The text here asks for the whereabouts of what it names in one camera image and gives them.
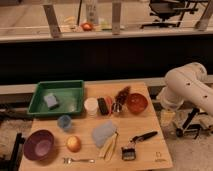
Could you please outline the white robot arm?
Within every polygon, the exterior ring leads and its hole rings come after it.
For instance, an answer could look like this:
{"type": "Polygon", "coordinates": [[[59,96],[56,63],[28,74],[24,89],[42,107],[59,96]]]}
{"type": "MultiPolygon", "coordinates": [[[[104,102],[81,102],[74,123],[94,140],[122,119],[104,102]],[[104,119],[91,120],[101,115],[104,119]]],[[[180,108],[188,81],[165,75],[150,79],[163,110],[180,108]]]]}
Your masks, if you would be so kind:
{"type": "Polygon", "coordinates": [[[157,99],[164,109],[172,111],[188,100],[213,116],[213,89],[203,83],[206,77],[206,68],[198,62],[173,68],[166,73],[165,87],[157,99]]]}

